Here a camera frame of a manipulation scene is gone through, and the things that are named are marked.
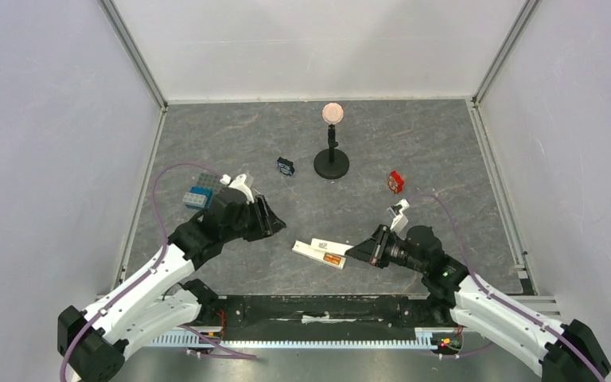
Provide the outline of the white remote control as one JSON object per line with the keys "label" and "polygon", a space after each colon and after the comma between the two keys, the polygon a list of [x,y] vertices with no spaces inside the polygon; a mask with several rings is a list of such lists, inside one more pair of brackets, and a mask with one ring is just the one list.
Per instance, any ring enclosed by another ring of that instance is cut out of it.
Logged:
{"label": "white remote control", "polygon": [[343,270],[344,269],[344,265],[345,265],[345,257],[341,256],[344,258],[344,263],[342,263],[340,266],[335,266],[331,263],[327,263],[323,260],[324,254],[325,252],[323,251],[316,251],[313,250],[309,244],[303,243],[301,241],[295,241],[294,242],[294,246],[291,248],[291,251],[299,254],[299,255],[303,255],[309,259],[315,260],[319,263],[323,263],[326,264],[330,267],[335,267],[336,269],[339,270]]}

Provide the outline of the white remote battery cover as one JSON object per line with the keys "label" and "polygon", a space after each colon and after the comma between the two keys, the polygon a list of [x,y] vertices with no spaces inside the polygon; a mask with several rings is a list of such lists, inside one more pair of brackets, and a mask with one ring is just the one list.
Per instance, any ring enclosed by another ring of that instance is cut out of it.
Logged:
{"label": "white remote battery cover", "polygon": [[344,256],[347,250],[352,248],[352,245],[312,238],[310,247],[316,251],[323,251],[333,255]]}

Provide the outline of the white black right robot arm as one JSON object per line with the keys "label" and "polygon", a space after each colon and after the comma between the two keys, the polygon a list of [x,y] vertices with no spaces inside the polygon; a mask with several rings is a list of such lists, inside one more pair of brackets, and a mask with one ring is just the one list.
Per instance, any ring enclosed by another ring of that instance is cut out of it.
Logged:
{"label": "white black right robot arm", "polygon": [[593,330],[566,324],[500,293],[452,256],[432,228],[411,227],[400,238],[386,225],[349,248],[346,256],[385,268],[418,272],[429,292],[430,319],[472,329],[523,362],[544,381],[603,381],[611,364]]}

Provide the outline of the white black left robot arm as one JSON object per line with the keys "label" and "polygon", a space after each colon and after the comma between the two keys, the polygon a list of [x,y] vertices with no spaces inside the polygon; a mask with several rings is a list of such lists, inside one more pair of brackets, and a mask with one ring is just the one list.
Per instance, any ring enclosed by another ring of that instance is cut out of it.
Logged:
{"label": "white black left robot arm", "polygon": [[219,191],[206,210],[178,225],[160,251],[121,285],[83,309],[68,306],[60,312],[60,380],[71,368],[82,381],[109,381],[132,354],[173,327],[213,322],[218,305],[205,295],[183,290],[167,301],[154,300],[218,256],[225,244],[262,240],[285,227],[264,196],[231,187]]}

